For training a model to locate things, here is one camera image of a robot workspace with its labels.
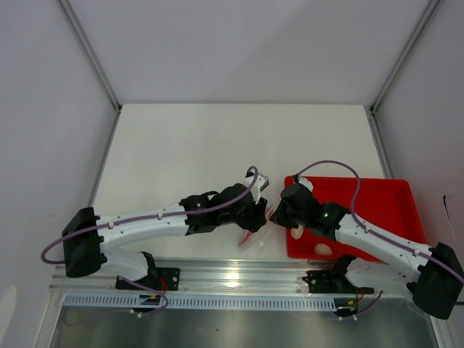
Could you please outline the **white egg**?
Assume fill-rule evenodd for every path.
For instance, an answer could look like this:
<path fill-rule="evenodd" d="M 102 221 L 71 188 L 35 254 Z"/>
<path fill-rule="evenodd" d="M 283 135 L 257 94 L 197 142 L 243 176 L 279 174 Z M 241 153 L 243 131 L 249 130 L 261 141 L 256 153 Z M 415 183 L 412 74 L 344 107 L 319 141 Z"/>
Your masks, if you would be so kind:
<path fill-rule="evenodd" d="M 322 243 L 315 245 L 314 253 L 320 256 L 331 256 L 333 254 L 330 246 Z"/>
<path fill-rule="evenodd" d="M 292 228 L 291 237 L 295 240 L 299 240 L 304 233 L 304 227 L 299 226 L 298 228 Z"/>

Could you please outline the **clear zip top bag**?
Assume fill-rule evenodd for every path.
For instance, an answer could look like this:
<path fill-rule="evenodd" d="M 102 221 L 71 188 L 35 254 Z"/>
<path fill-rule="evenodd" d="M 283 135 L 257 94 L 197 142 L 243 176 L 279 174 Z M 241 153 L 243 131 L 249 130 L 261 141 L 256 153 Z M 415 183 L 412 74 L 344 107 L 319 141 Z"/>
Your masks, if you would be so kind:
<path fill-rule="evenodd" d="M 257 232 L 252 233 L 251 231 L 245 231 L 241 240 L 238 243 L 240 250 L 247 250 L 252 248 L 263 248 L 265 240 L 270 234 L 271 222 L 270 216 L 275 212 L 275 205 L 268 204 L 265 208 L 266 223 Z"/>

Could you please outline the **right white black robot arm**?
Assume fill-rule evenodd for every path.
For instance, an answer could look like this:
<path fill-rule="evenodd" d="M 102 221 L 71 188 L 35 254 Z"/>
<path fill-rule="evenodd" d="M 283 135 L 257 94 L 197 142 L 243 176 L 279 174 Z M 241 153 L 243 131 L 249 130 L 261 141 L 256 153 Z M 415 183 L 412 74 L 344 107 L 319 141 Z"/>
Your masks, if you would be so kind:
<path fill-rule="evenodd" d="M 463 267 L 452 247 L 404 239 L 368 222 L 335 202 L 321 203 L 312 191 L 294 183 L 281 192 L 270 220 L 284 228 L 304 227 L 376 257 L 367 262 L 350 255 L 338 260 L 340 269 L 331 274 L 339 292 L 368 287 L 398 294 L 411 300 L 428 315 L 447 320 L 463 290 Z"/>

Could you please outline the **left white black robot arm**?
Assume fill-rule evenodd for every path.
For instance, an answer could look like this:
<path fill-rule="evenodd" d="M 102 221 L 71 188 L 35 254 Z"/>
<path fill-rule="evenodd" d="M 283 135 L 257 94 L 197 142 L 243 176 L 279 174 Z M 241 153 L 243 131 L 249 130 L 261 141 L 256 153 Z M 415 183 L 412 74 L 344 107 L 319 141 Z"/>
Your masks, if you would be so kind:
<path fill-rule="evenodd" d="M 145 215 L 99 217 L 91 207 L 79 210 L 62 232 L 65 274 L 82 278 L 100 270 L 127 278 L 140 289 L 157 282 L 157 269 L 148 252 L 127 252 L 123 246 L 166 236 L 212 233 L 224 225 L 256 232 L 266 224 L 267 200 L 236 183 L 221 192 L 192 195 L 179 203 Z"/>

